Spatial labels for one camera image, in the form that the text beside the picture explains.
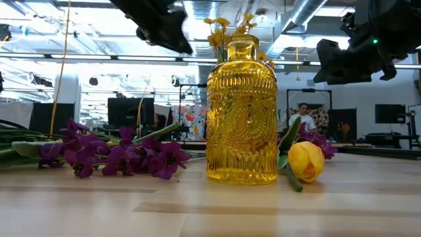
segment vase rim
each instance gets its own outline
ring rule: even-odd
[[[255,45],[255,47],[259,46],[259,39],[256,36],[252,36],[250,34],[233,34],[231,36],[228,36],[226,41],[226,45],[235,41],[250,41]]]

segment green stem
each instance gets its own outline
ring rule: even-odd
[[[163,129],[161,129],[161,130],[159,130],[159,131],[156,131],[156,132],[153,132],[153,133],[151,133],[151,134],[148,134],[148,135],[146,135],[146,136],[144,136],[144,137],[141,137],[141,138],[135,139],[135,140],[133,140],[133,143],[138,143],[138,142],[141,142],[141,141],[143,141],[145,138],[148,138],[148,137],[154,137],[154,138],[156,138],[156,137],[160,137],[160,136],[162,136],[162,135],[165,135],[165,134],[167,134],[167,133],[169,133],[169,132],[171,132],[171,131],[173,131],[173,130],[177,129],[178,127],[180,127],[180,123],[179,123],[179,122],[175,122],[175,123],[171,124],[170,126],[167,126],[166,128],[163,128]]]
[[[287,174],[288,181],[291,184],[292,188],[296,192],[302,192],[303,191],[303,185],[300,183],[298,178],[292,173],[291,165],[287,164],[285,166],[285,173]]]

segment pillar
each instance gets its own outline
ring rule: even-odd
[[[54,98],[57,94],[59,86],[60,73],[55,76]],[[82,87],[79,81],[79,75],[74,73],[63,73],[59,100],[57,103],[73,103],[74,104],[74,120],[80,121],[80,101],[82,99]]]

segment desk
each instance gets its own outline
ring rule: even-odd
[[[338,154],[295,193],[206,179],[205,160],[172,180],[74,178],[72,170],[0,172],[4,237],[421,236],[421,163]]]

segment monitor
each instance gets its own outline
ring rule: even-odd
[[[36,132],[50,133],[51,116],[54,103],[34,103],[29,129]],[[74,118],[74,104],[58,103],[55,111],[53,133],[60,134],[66,128],[70,118]]]
[[[141,98],[108,98],[108,123],[116,129],[121,126],[137,128],[137,112]],[[143,98],[140,123],[154,124],[154,99]]]
[[[404,124],[406,105],[376,105],[376,123]]]

